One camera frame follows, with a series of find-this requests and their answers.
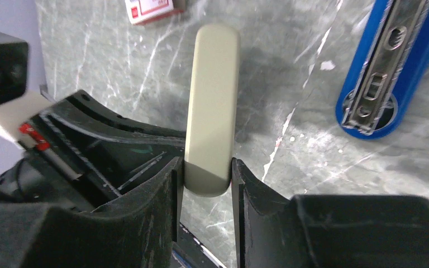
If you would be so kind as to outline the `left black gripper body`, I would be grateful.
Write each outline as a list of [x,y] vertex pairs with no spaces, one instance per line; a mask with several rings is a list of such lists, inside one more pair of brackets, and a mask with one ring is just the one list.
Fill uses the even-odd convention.
[[117,142],[116,122],[104,123],[80,111],[42,111],[29,118],[0,114],[0,136],[24,150],[0,175],[0,204],[50,203],[76,213],[94,213],[121,192],[103,170],[105,142]]

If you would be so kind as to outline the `red white staple box sleeve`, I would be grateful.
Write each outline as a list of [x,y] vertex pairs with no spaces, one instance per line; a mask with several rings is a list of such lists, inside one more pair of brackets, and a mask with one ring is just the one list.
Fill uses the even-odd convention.
[[145,25],[162,20],[186,9],[186,0],[125,0],[128,19],[132,25]]

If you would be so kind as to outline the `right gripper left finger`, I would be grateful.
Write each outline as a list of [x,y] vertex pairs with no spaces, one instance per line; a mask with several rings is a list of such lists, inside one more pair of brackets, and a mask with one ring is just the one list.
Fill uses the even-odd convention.
[[178,236],[183,162],[92,212],[28,202],[23,163],[0,176],[0,267],[169,267]]

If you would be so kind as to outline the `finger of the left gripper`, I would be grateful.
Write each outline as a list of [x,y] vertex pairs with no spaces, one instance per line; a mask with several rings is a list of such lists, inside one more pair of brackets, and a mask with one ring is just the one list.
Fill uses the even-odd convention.
[[76,173],[69,183],[93,207],[121,197],[184,155],[185,132],[123,117],[84,90],[41,110],[29,124]]

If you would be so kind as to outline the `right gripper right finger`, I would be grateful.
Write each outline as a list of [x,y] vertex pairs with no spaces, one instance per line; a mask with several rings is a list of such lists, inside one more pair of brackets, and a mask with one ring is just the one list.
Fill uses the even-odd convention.
[[415,195],[287,199],[232,161],[238,267],[429,267],[429,200]]

